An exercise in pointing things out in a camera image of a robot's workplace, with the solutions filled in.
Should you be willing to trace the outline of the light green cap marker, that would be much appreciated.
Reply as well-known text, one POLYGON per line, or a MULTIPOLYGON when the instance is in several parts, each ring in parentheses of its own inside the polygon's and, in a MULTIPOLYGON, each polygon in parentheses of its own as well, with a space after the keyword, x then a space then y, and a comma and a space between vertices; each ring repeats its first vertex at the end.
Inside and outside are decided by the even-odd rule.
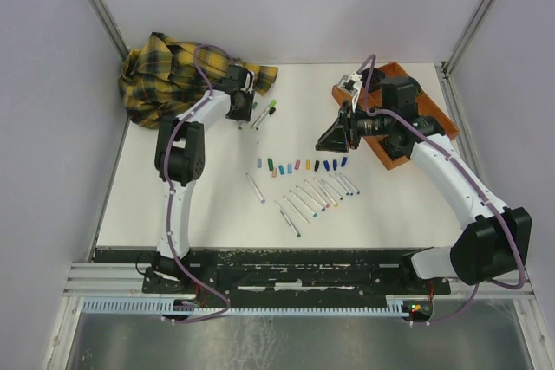
POLYGON ((277 101, 272 100, 270 104, 266 107, 266 109, 256 118, 256 120, 251 124, 251 129, 257 130, 258 126, 261 124, 262 120, 264 120, 270 113, 270 111, 276 106, 277 101))

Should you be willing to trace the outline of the yellow marker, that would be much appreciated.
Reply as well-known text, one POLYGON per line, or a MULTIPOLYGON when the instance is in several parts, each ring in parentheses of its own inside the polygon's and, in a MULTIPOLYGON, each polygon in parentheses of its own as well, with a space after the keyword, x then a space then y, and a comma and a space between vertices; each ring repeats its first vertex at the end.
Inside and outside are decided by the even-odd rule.
POLYGON ((326 196, 326 198, 330 201, 331 205, 335 208, 338 207, 338 203, 337 201, 331 196, 331 194, 328 192, 328 190, 326 189, 326 187, 324 186, 324 184, 317 178, 314 178, 314 181, 316 182, 317 186, 319 187, 319 189, 323 192, 323 194, 326 196))

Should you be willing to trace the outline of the pink cap marker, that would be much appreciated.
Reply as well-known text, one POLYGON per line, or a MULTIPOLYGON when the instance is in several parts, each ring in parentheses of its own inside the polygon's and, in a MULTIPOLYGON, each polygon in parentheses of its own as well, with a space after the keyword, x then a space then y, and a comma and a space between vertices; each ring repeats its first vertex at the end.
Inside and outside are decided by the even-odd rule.
POLYGON ((310 220, 286 196, 283 200, 304 224, 310 224, 310 220))

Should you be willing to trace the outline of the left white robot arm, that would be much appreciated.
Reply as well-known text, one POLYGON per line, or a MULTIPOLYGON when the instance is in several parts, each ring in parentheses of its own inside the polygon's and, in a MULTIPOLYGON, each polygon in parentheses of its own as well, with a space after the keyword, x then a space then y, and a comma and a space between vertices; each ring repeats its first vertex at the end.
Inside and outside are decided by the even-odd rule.
POLYGON ((198 102, 159 124, 154 165, 166 183, 163 231, 152 269, 172 291, 187 289, 192 271, 179 263, 190 250, 188 225, 194 187, 206 166, 206 132, 224 118, 249 121, 254 100, 254 74, 231 65, 198 102))

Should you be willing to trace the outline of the black cap marker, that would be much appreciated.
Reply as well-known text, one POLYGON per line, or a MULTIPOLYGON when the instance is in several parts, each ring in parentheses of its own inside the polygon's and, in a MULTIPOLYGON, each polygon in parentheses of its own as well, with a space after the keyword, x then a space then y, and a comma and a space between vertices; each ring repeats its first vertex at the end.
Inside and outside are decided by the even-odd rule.
POLYGON ((263 116, 260 122, 255 126, 255 130, 259 130, 260 127, 277 111, 275 107, 272 107, 267 114, 263 116))

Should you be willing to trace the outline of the purple cap marker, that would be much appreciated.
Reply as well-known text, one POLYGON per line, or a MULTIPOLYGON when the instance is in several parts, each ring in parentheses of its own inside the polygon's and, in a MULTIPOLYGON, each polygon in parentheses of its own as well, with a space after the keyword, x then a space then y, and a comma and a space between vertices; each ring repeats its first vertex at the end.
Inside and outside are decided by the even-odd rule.
POLYGON ((248 180, 248 182, 249 182, 251 188, 252 188, 253 191, 255 192, 258 201, 259 201, 261 204, 264 204, 264 203, 265 203, 264 195, 263 195, 262 192, 259 190, 259 188, 258 188, 256 182, 254 181, 254 179, 251 177, 251 175, 250 175, 249 173, 246 173, 245 176, 246 176, 246 178, 247 178, 247 180, 248 180))

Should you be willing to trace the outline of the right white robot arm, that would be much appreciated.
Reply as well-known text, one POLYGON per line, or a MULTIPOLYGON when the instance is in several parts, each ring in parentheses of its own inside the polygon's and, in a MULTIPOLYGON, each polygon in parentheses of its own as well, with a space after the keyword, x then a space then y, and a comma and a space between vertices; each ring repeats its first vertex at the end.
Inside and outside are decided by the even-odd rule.
POLYGON ((521 289, 526 282, 530 214, 522 207, 512 209, 496 197, 454 150, 439 120, 420 113, 416 98, 421 88, 414 78, 383 79, 379 106, 359 104, 363 81, 355 72, 337 83, 348 97, 315 148, 348 153, 357 149, 363 138, 381 138, 388 156, 404 156, 428 175, 462 231, 450 247, 410 255, 409 265, 397 273, 402 289, 417 293, 429 279, 451 276, 467 285, 491 282, 504 289, 521 289))

